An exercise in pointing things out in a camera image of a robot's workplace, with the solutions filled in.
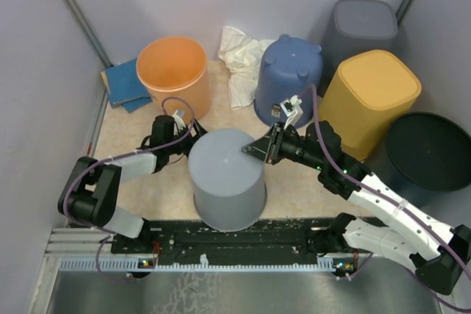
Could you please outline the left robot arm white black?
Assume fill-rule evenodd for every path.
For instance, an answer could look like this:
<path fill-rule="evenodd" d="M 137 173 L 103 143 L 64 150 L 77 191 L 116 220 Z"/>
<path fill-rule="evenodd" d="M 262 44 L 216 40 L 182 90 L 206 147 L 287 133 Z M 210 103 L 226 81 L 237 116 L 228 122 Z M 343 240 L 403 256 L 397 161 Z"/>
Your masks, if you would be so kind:
<path fill-rule="evenodd" d="M 172 155 L 187 157 L 206 133 L 197 120 L 186 126 L 175 115 L 157 116 L 151 134 L 135 151 L 104 160 L 79 158 L 58 200 L 58 212 L 76 224 L 126 237 L 139 253 L 148 251 L 153 244 L 149 222 L 117 206 L 119 187 L 161 171 Z"/>

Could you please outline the grey slatted bin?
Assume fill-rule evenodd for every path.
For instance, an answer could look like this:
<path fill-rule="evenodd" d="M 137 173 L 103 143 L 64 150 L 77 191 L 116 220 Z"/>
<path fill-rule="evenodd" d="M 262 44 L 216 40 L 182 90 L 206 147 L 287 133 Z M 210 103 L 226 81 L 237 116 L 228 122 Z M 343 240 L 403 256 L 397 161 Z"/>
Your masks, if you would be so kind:
<path fill-rule="evenodd" d="M 394 10 L 379 0 L 339 0 L 322 36 L 325 76 L 340 62 L 373 49 L 389 50 L 397 36 Z"/>

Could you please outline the yellow slatted bin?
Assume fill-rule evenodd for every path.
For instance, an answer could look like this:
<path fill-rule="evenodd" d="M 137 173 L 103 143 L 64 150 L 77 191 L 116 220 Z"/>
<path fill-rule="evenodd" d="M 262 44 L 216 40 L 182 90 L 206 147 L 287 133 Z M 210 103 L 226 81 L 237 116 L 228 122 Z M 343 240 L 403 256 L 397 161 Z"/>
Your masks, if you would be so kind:
<path fill-rule="evenodd" d="M 365 160 L 421 91 L 419 79 L 394 54 L 366 51 L 339 64 L 319 105 L 319 119 L 341 137 L 344 152 Z"/>

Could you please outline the grey translucent round bin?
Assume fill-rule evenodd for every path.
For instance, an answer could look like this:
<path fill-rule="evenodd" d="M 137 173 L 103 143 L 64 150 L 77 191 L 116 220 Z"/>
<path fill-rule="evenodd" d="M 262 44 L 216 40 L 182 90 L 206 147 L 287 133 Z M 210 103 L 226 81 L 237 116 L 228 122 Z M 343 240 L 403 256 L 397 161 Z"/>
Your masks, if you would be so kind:
<path fill-rule="evenodd" d="M 246 229 L 266 205 L 264 164 L 241 148 L 254 139 L 234 128 L 205 134 L 192 147 L 188 169 L 199 217 L 223 232 Z"/>

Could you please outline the tan printed paper bucket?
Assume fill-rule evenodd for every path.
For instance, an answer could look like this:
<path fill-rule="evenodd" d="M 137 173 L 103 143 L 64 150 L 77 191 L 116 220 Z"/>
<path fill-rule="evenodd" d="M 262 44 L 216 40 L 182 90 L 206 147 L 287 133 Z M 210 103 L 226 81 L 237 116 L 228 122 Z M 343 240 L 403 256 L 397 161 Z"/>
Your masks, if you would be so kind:
<path fill-rule="evenodd" d="M 208 59 L 199 43 L 186 37 L 166 37 L 145 47 L 136 61 L 138 79 L 160 110 L 185 111 L 184 120 L 210 110 L 212 93 Z"/>

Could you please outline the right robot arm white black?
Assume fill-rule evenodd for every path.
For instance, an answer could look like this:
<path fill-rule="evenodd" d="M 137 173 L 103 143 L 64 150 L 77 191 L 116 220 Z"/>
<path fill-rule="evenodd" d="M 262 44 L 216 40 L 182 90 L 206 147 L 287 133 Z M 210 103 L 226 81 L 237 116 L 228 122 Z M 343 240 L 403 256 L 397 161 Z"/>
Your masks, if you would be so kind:
<path fill-rule="evenodd" d="M 266 164 L 283 159 L 316 169 L 318 181 L 331 193 L 370 211 L 382 221 L 373 226 L 347 214 L 329 228 L 329 244 L 376 253 L 412 271 L 429 289 L 450 295 L 470 270 L 470 229 L 453 227 L 424 213 L 388 187 L 363 163 L 344 153 L 341 138 L 327 121 L 309 124 L 305 136 L 292 125 L 273 124 L 242 152 Z"/>

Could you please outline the dark navy round bin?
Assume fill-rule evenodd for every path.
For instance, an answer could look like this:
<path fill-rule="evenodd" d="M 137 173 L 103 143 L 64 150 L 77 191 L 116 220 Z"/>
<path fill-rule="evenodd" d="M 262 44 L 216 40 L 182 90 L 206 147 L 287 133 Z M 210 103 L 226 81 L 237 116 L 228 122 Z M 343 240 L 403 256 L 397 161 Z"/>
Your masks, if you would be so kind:
<path fill-rule="evenodd" d="M 470 135 L 433 113 L 408 113 L 389 127 L 365 164 L 416 207 L 470 185 Z"/>

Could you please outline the blue round bin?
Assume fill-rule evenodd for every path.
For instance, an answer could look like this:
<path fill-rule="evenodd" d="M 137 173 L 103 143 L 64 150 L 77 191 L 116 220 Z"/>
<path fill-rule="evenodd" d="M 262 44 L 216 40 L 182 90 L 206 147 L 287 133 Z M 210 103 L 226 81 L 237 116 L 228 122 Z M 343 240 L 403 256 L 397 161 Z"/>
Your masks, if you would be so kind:
<path fill-rule="evenodd" d="M 322 47 L 302 38 L 282 34 L 261 58 L 254 110 L 267 126 L 286 121 L 280 103 L 318 86 L 323 72 Z"/>

